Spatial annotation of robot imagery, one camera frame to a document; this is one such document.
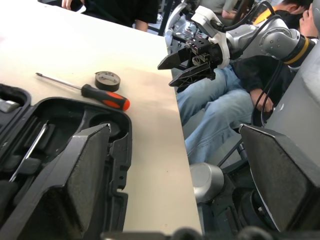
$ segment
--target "black plastic case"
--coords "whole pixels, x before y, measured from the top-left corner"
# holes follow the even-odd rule
[[[30,156],[41,167],[18,174],[19,190],[0,222],[0,240],[98,240],[102,232],[121,231],[128,195],[117,189],[126,186],[131,165],[129,117],[61,97],[31,106],[26,91],[3,84],[0,98],[21,105],[0,111],[0,180],[10,179],[48,121]]]

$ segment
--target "white table surface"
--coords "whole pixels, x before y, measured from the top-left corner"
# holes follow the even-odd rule
[[[133,131],[124,231],[201,232],[172,75],[157,70],[164,38],[37,2],[0,5],[0,83],[28,91],[33,105],[48,97],[95,103],[35,72],[79,86],[94,86],[98,71],[120,76]]]

